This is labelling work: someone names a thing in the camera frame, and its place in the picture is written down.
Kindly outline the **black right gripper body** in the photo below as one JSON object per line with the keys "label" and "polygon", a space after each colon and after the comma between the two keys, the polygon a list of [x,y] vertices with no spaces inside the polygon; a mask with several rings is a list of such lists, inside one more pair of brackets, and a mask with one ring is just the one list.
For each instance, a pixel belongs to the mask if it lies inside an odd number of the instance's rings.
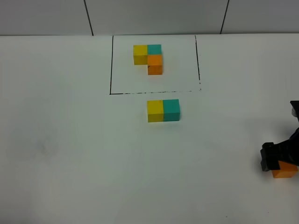
{"label": "black right gripper body", "polygon": [[279,160],[292,165],[299,165],[299,129],[288,140],[279,143]]}

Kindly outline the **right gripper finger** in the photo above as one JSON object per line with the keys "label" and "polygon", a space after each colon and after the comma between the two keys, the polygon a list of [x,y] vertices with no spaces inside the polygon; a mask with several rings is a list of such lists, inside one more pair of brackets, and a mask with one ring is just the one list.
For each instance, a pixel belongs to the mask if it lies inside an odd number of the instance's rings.
{"label": "right gripper finger", "polygon": [[261,153],[261,167],[263,172],[270,170],[280,170],[278,162],[278,149],[273,142],[266,142],[262,145]]}

